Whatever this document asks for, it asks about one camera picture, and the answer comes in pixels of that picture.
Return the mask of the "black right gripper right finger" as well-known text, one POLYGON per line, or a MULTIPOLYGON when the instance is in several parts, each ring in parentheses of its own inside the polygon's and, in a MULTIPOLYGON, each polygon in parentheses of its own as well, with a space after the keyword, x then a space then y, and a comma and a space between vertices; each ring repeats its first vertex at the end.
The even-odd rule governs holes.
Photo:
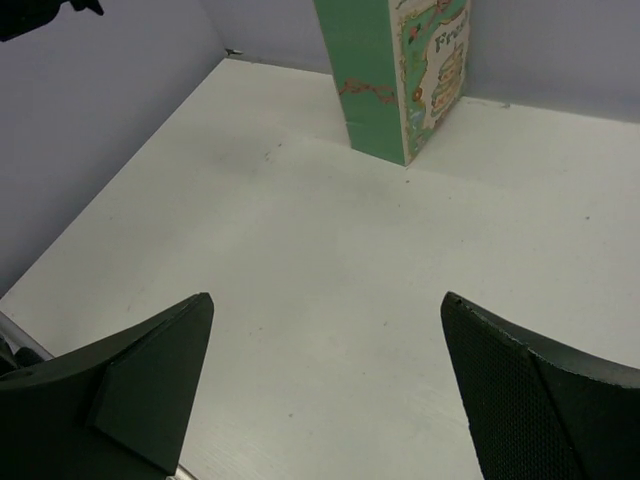
POLYGON ((453 292, 440 314, 484 478, 638 478, 638 369, 523 328, 453 292))

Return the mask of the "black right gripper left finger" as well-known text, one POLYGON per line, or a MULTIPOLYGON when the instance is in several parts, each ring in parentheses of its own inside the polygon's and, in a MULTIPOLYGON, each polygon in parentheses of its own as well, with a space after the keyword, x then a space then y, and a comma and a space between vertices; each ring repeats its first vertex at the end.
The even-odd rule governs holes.
POLYGON ((2 321, 2 478, 173 477, 213 317, 198 293, 59 356, 2 321))

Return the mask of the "green paper gift bag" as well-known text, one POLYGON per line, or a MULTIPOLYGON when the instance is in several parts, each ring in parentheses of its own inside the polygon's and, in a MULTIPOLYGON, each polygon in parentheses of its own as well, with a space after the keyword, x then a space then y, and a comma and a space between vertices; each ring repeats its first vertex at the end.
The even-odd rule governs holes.
POLYGON ((463 96, 471 1, 314 6, 352 148, 409 165, 463 96))

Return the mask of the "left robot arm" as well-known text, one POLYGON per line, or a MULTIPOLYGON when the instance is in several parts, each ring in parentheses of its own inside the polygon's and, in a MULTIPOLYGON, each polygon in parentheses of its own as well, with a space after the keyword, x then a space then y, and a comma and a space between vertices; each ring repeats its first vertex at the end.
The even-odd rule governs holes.
MULTIPOLYGON (((1 41, 8 42, 52 22, 67 0, 1 0, 1 41)), ((99 1, 69 1, 74 11, 105 14, 99 1)))

